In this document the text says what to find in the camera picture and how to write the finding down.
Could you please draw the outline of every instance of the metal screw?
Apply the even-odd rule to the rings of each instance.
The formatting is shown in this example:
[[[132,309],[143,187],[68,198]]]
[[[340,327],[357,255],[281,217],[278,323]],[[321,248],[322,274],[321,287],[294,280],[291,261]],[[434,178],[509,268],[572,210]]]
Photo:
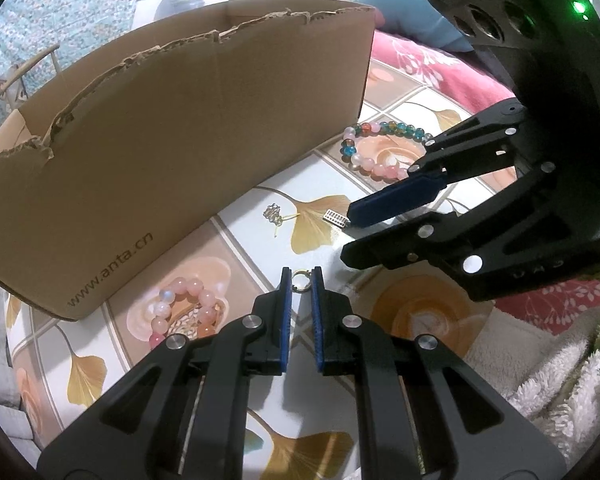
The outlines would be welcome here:
[[[477,254],[467,256],[462,262],[462,268],[467,274],[475,274],[482,268],[482,258]]]
[[[342,318],[342,324],[347,328],[358,328],[362,325],[362,319],[360,316],[356,316],[355,314],[349,314]]]
[[[433,350],[438,346],[438,340],[429,334],[421,335],[418,338],[418,346],[423,350]]]
[[[173,334],[167,338],[167,348],[169,350],[180,350],[187,344],[187,336],[183,334]]]
[[[433,231],[433,225],[424,224],[423,226],[420,226],[420,229],[418,229],[418,236],[420,238],[429,238],[433,234]]]
[[[242,318],[242,324],[247,328],[257,328],[262,324],[262,318],[255,314],[249,314]]]
[[[555,164],[548,160],[540,164],[540,169],[545,173],[551,173],[553,170],[555,170]]]

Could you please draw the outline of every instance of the red floral fabric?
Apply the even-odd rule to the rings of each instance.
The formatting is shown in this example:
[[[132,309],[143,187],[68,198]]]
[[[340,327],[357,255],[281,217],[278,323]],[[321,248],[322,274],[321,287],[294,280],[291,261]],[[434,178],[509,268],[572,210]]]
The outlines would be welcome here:
[[[402,70],[475,114],[513,97],[512,92],[458,58],[411,40],[376,31],[371,57]],[[578,315],[600,305],[600,282],[571,280],[496,300],[503,312],[553,334],[566,330]]]

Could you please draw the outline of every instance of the blue cushion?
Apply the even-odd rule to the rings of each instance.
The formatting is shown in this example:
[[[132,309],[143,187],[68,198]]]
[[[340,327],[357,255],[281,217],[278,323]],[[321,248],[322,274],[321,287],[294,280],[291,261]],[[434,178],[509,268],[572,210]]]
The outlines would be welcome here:
[[[473,50],[459,32],[427,0],[358,0],[382,12],[384,25],[380,30],[399,34],[433,48],[448,52]]]

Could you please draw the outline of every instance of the gold ring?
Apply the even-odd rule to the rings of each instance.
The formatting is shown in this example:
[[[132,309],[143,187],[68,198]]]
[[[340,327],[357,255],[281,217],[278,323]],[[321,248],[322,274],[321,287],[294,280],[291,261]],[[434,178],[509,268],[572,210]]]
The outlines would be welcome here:
[[[294,273],[291,275],[291,280],[293,281],[296,276],[306,276],[309,279],[309,283],[307,283],[305,286],[297,286],[292,283],[291,290],[298,292],[299,294],[308,291],[311,288],[311,271],[306,269],[294,270]]]

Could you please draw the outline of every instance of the cardboard box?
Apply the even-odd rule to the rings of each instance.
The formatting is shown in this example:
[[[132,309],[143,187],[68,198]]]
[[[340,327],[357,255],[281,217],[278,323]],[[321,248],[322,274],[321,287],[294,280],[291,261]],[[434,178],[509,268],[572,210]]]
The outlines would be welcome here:
[[[64,70],[0,128],[0,286],[52,316],[92,312],[356,121],[373,30],[358,4],[232,0]]]

